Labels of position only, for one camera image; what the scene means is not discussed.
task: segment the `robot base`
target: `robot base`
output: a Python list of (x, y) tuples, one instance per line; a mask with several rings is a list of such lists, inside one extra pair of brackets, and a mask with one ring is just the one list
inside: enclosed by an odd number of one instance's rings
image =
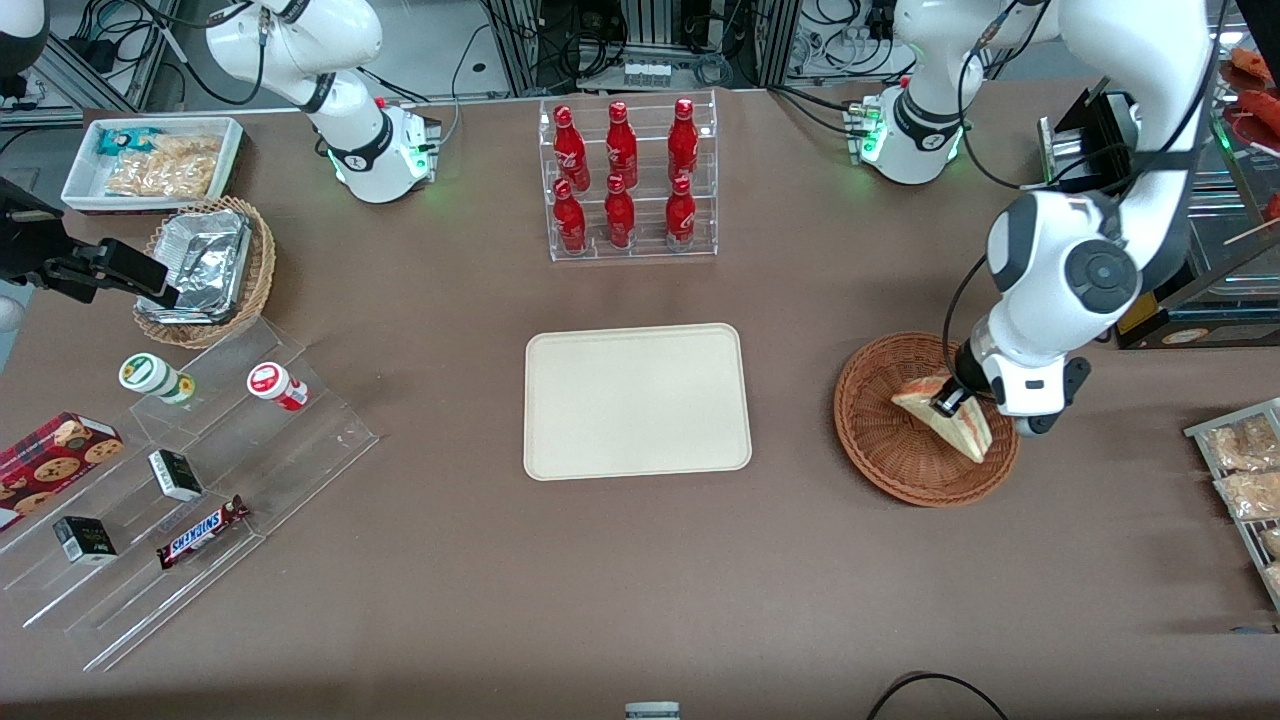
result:
[(960, 133), (950, 146), (945, 136), (933, 150), (920, 150), (893, 118), (893, 102), (902, 94), (901, 87), (891, 87), (879, 95), (868, 95), (863, 104), (845, 111), (845, 129), (858, 133), (849, 138), (849, 156), (855, 165), (867, 164), (884, 177), (902, 184), (924, 184), (942, 174), (942, 169), (960, 151)]
[(440, 126), (428, 127), (421, 115), (402, 108), (388, 106), (383, 113), (392, 120), (392, 141), (370, 169), (353, 172), (329, 155), (338, 179), (365, 202), (390, 202), (421, 183), (435, 181)]

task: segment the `aluminum foil container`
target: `aluminum foil container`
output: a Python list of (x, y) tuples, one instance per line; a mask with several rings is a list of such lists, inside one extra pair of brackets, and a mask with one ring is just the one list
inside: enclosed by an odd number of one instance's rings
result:
[(236, 314), (253, 223), (236, 210), (179, 214), (160, 228), (155, 259), (178, 290), (172, 310), (138, 299), (138, 313), (161, 324), (221, 324)]

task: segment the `small black box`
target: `small black box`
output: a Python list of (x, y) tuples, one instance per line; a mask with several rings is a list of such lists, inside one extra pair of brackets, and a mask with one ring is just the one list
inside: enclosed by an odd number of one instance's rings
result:
[(195, 502), (204, 495), (196, 473), (187, 462), (187, 456), (172, 450), (157, 450), (147, 460), (151, 461), (151, 474), (160, 483), (160, 492), (182, 502)]
[(68, 515), (54, 523), (54, 534), (72, 562), (106, 565), (116, 557), (101, 520)]

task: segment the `packaged pastry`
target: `packaged pastry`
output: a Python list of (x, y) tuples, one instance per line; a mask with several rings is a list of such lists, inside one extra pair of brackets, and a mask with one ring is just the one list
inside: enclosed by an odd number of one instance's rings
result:
[(1267, 548), (1272, 560), (1280, 561), (1280, 528), (1271, 528), (1262, 533), (1262, 547)]
[(150, 150), (123, 150), (106, 191), (131, 197), (198, 200), (209, 192), (223, 140), (212, 135), (156, 135)]
[(1280, 473), (1235, 473), (1216, 484), (1238, 519), (1280, 518)]
[(1260, 473), (1280, 468), (1280, 438), (1262, 414), (1207, 430), (1204, 443), (1222, 470)]

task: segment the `red bottle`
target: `red bottle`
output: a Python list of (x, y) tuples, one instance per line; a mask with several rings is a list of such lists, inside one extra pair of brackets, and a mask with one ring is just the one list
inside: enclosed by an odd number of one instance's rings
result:
[(582, 133), (573, 127), (573, 113), (567, 105), (559, 105), (552, 115), (556, 118), (556, 164), (561, 176), (573, 183), (576, 192), (586, 192), (591, 187), (591, 173), (586, 169)]
[(635, 242), (636, 205), (627, 193), (626, 181), (621, 173), (609, 176), (609, 196), (604, 199), (604, 215), (609, 220), (609, 242), (618, 250), (626, 250)]
[(681, 174), (692, 177), (698, 169), (698, 128), (694, 126), (694, 101), (676, 100), (676, 122), (667, 136), (667, 174), (675, 182)]
[(573, 187), (567, 179), (556, 178), (552, 191), (556, 193), (552, 214), (556, 217), (556, 232), (561, 236), (564, 252), (586, 252), (586, 215), (582, 214), (582, 205), (573, 197)]
[(609, 172), (622, 176), (627, 188), (640, 182), (640, 159), (636, 151), (636, 131), (627, 122), (627, 104), (609, 102), (609, 135), (604, 138), (609, 151)]
[(676, 252), (689, 250), (694, 242), (694, 213), (698, 206), (689, 195), (689, 176), (677, 177), (667, 199), (667, 247)]

